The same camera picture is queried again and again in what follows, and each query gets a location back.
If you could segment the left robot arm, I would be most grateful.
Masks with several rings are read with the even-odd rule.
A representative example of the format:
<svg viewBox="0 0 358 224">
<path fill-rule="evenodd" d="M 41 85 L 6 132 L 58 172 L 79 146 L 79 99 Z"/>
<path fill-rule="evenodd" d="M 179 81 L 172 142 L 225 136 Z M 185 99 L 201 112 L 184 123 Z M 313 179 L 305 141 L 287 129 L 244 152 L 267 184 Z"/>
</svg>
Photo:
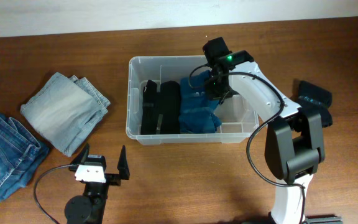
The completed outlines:
<svg viewBox="0 0 358 224">
<path fill-rule="evenodd" d="M 89 144 L 72 160 L 69 170 L 75 173 L 75 180 L 85 184 L 85 189 L 65 205 L 67 224 L 102 224 L 110 186 L 120 186 L 122 180 L 130 179 L 126 147 L 122 146 L 117 174 L 106 172 L 106 158 L 90 154 Z"/>
</svg>

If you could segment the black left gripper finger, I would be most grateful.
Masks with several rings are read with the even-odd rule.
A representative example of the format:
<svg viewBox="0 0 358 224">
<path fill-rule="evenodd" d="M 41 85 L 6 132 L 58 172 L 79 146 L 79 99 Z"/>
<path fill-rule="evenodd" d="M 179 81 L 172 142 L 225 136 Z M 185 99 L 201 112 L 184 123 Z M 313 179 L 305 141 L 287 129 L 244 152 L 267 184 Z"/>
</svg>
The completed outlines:
<svg viewBox="0 0 358 224">
<path fill-rule="evenodd" d="M 119 160 L 117 163 L 117 169 L 119 171 L 120 179 L 122 180 L 129 180 L 130 179 L 130 170 L 129 165 L 127 162 L 127 156 L 126 156 L 126 147 L 125 145 L 122 146 Z"/>
<path fill-rule="evenodd" d="M 81 152 L 72 160 L 71 165 L 83 164 L 89 155 L 89 151 L 90 145 L 86 143 Z"/>
</svg>

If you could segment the small black garment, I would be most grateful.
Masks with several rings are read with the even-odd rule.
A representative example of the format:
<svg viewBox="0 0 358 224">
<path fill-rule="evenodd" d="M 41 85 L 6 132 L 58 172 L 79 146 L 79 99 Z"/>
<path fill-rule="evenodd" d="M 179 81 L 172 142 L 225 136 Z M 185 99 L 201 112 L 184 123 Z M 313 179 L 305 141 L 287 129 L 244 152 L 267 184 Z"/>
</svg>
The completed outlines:
<svg viewBox="0 0 358 224">
<path fill-rule="evenodd" d="M 298 98 L 296 102 L 304 110 L 318 110 L 323 128 L 333 124 L 333 118 L 329 112 L 329 107 L 333 102 L 333 96 L 330 91 L 302 80 L 298 86 Z"/>
</svg>

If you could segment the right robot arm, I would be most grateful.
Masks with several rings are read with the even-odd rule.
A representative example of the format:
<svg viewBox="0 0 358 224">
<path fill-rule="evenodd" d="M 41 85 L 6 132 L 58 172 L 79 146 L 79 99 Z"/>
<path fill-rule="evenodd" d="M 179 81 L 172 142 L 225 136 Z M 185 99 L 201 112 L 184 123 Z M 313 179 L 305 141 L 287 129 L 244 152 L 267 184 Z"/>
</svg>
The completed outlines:
<svg viewBox="0 0 358 224">
<path fill-rule="evenodd" d="M 306 193 L 318 166 L 325 159 L 323 126 L 318 111 L 303 109 L 287 98 L 261 72 L 245 50 L 232 52 L 218 37 L 203 46 L 211 78 L 203 85 L 207 95 L 223 100 L 237 93 L 245 98 L 263 123 L 250 135 L 246 156 L 254 172 L 275 186 L 275 200 L 262 223 L 342 223 L 335 215 L 306 217 Z M 265 161 L 275 180 L 264 176 L 250 154 L 252 140 L 267 128 Z"/>
</svg>

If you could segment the light blue jeans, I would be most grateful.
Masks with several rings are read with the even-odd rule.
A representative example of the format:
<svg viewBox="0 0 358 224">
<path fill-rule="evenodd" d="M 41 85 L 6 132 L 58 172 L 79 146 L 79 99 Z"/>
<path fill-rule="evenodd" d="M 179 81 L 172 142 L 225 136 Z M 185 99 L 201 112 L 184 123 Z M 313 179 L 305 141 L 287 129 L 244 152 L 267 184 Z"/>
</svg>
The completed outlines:
<svg viewBox="0 0 358 224">
<path fill-rule="evenodd" d="M 20 112 L 44 139 L 70 157 L 102 120 L 110 104 L 87 78 L 55 73 L 21 105 Z"/>
</svg>

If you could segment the teal blue garment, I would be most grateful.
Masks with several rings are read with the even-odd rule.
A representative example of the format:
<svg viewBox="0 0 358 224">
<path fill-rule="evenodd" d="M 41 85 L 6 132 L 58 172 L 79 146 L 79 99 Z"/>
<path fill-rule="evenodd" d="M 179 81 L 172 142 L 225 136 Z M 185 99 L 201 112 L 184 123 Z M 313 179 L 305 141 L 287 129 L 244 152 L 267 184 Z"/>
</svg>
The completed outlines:
<svg viewBox="0 0 358 224">
<path fill-rule="evenodd" d="M 215 133 L 222 125 L 214 114 L 218 100 L 209 100 L 204 87 L 192 89 L 189 78 L 180 80 L 180 115 L 178 117 L 182 134 Z"/>
</svg>

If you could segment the large black garment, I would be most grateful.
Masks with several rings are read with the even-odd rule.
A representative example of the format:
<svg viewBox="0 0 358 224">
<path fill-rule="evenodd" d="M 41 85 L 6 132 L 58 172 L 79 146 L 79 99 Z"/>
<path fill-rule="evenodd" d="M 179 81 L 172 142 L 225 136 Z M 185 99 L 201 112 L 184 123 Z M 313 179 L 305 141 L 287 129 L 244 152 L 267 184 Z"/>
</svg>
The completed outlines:
<svg viewBox="0 0 358 224">
<path fill-rule="evenodd" d="M 180 134 L 180 85 L 175 81 L 158 85 L 148 80 L 143 89 L 140 134 Z"/>
</svg>

